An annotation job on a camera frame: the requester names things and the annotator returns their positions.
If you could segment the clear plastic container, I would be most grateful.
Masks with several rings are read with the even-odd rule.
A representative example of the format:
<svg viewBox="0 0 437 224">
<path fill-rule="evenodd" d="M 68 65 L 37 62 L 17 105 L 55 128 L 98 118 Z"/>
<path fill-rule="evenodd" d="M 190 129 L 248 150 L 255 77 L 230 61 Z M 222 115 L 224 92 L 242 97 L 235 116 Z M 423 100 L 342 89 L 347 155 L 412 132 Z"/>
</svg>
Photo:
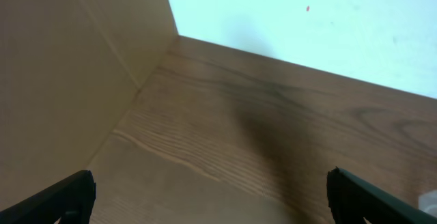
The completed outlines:
<svg viewBox="0 0 437 224">
<path fill-rule="evenodd" d="M 437 190 L 424 193 L 419 196 L 418 200 L 419 210 L 437 217 Z"/>
</svg>

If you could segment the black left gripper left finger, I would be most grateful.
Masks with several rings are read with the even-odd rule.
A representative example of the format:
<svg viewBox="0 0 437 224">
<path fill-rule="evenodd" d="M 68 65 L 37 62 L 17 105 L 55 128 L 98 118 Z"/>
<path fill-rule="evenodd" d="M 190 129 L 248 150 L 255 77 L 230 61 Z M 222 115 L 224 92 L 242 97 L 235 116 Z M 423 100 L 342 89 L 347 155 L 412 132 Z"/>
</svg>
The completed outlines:
<svg viewBox="0 0 437 224">
<path fill-rule="evenodd" d="M 80 170 L 33 196 L 1 211 L 2 224 L 88 224 L 96 200 L 96 183 Z"/>
</svg>

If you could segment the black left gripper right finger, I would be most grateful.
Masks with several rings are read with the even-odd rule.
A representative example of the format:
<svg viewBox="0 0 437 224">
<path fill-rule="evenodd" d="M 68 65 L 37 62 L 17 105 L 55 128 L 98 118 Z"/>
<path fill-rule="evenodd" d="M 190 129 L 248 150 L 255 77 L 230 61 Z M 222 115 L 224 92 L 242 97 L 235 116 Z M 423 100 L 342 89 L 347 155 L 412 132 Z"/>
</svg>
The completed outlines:
<svg viewBox="0 0 437 224">
<path fill-rule="evenodd" d="M 336 224 L 436 224 L 436 217 L 341 168 L 327 173 L 328 207 Z"/>
</svg>

